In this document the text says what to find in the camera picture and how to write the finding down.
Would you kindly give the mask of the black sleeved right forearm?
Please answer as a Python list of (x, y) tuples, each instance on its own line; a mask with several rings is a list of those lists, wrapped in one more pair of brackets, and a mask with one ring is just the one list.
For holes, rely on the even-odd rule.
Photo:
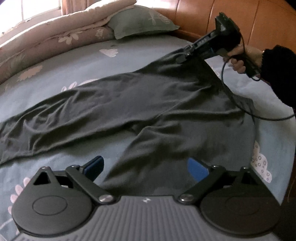
[(265, 49), (260, 72), (276, 96), (295, 109), (295, 53), (280, 45)]

